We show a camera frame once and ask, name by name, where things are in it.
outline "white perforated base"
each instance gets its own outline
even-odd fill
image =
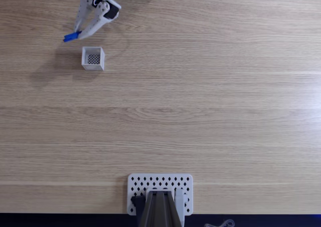
[[[128,177],[127,185],[127,213],[136,215],[136,208],[131,198],[137,195],[145,195],[147,188],[164,187],[180,188],[188,196],[185,203],[185,215],[193,214],[193,178],[190,174],[158,174],[158,173],[133,173]]]

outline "mesh bottom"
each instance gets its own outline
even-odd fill
[[[100,64],[100,55],[88,55],[88,64],[89,65],[99,65]]]

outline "perforated box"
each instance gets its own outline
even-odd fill
[[[180,188],[187,195],[188,201],[185,203],[184,214],[193,214],[193,177],[190,174],[171,173],[133,173],[128,177],[127,185],[127,213],[136,215],[136,208],[131,202],[131,198],[137,195],[145,195],[148,188]]]
[[[83,47],[81,64],[85,70],[104,70],[105,52],[101,47]]]

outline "black floor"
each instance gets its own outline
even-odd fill
[[[232,219],[235,227],[321,227],[321,215],[214,215],[193,214],[185,227],[220,226]],[[1,227],[136,227],[127,214],[0,214]]]

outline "white cable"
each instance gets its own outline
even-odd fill
[[[231,219],[228,219],[221,226],[218,226],[218,227],[234,227],[234,226],[235,226],[234,221],[231,220]],[[210,225],[210,224],[207,223],[204,227],[216,227],[216,226]]]

